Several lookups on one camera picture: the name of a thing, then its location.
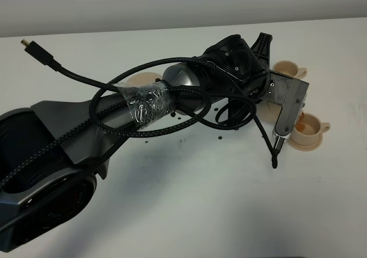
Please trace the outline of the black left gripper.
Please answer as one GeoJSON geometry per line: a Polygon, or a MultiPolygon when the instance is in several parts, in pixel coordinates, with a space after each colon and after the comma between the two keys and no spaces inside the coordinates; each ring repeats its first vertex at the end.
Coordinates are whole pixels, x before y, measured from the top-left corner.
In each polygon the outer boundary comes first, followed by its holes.
{"type": "Polygon", "coordinates": [[[241,35],[234,34],[207,48],[199,59],[227,71],[245,95],[260,97],[270,80],[271,41],[270,34],[260,33],[248,46],[241,35]]]}

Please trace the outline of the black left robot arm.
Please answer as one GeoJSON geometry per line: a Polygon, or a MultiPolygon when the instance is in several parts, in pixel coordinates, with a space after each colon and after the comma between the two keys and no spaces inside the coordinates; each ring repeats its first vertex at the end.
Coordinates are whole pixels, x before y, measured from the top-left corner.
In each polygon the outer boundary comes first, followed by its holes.
{"type": "Polygon", "coordinates": [[[228,36],[201,56],[149,62],[109,83],[77,75],[36,42],[24,42],[38,62],[98,92],[84,102],[42,101],[1,116],[1,251],[78,215],[128,139],[198,122],[236,130],[256,120],[271,82],[271,41],[261,33],[249,46],[238,34],[228,36]]]}

